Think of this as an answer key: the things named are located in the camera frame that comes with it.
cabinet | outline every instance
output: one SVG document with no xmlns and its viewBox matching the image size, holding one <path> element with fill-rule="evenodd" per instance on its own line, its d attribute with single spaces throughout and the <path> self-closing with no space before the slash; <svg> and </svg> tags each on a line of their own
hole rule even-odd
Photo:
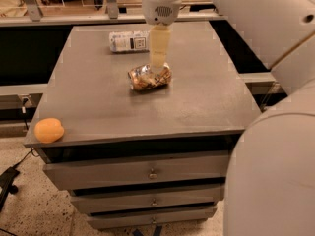
<svg viewBox="0 0 315 236">
<path fill-rule="evenodd" d="M 108 36 L 147 29 L 74 27 L 26 136 L 47 177 L 96 229 L 211 217 L 230 152 L 260 114 L 209 22 L 174 24 L 171 84 L 131 91 L 127 72 L 149 54 L 112 54 Z M 65 135 L 41 144 L 32 129 L 48 117 Z"/>
</svg>

drawer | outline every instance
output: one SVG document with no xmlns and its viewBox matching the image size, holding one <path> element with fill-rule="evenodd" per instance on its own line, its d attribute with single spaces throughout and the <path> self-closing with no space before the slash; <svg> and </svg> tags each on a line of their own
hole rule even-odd
<svg viewBox="0 0 315 236">
<path fill-rule="evenodd" d="M 76 161 L 44 165 L 59 190 L 217 178 L 226 175 L 228 151 Z"/>
<path fill-rule="evenodd" d="M 207 219 L 212 217 L 217 207 L 189 206 L 186 208 L 170 208 L 157 211 L 140 211 L 88 217 L 88 224 L 94 229 L 106 229 L 126 226 L 163 224 L 175 221 Z"/>
<path fill-rule="evenodd" d="M 103 193 L 72 197 L 71 203 L 80 213 L 106 212 L 150 207 L 217 202 L 223 199 L 222 184 L 205 184 L 119 193 Z"/>
</svg>

floor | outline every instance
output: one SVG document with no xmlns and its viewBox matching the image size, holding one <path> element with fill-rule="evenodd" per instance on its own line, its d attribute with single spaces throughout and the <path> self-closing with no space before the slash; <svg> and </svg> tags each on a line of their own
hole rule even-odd
<svg viewBox="0 0 315 236">
<path fill-rule="evenodd" d="M 23 126 L 11 129 L 0 127 L 0 174 L 20 161 L 30 150 L 23 146 Z M 0 236 L 9 235 L 69 235 L 69 236 L 133 236 L 137 230 L 143 236 L 152 236 L 154 226 L 138 226 L 98 231 L 91 229 L 85 216 L 79 214 L 70 203 L 68 192 L 58 191 L 44 175 L 40 157 L 29 155 L 18 166 L 20 174 L 14 184 L 19 188 L 9 194 L 0 212 Z M 163 224 L 160 236 L 222 236 L 223 202 L 208 220 Z"/>
</svg>

desk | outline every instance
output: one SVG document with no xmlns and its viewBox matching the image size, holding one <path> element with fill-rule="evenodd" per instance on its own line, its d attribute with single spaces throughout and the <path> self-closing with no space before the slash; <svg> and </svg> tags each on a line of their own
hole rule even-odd
<svg viewBox="0 0 315 236">
<path fill-rule="evenodd" d="M 25 139 L 93 228 L 212 216 L 230 151 L 260 115 L 208 22 L 173 24 L 171 84 L 131 91 L 127 72 L 149 53 L 112 54 L 108 35 L 147 29 L 74 27 Z M 65 128 L 53 144 L 32 133 L 47 117 Z"/>
</svg>

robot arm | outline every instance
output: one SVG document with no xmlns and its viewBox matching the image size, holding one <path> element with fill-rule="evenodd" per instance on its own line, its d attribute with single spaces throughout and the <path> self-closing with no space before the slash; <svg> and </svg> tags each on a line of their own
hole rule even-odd
<svg viewBox="0 0 315 236">
<path fill-rule="evenodd" d="M 149 25 L 170 25 L 178 17 L 181 0 L 142 0 L 143 13 Z"/>
</svg>

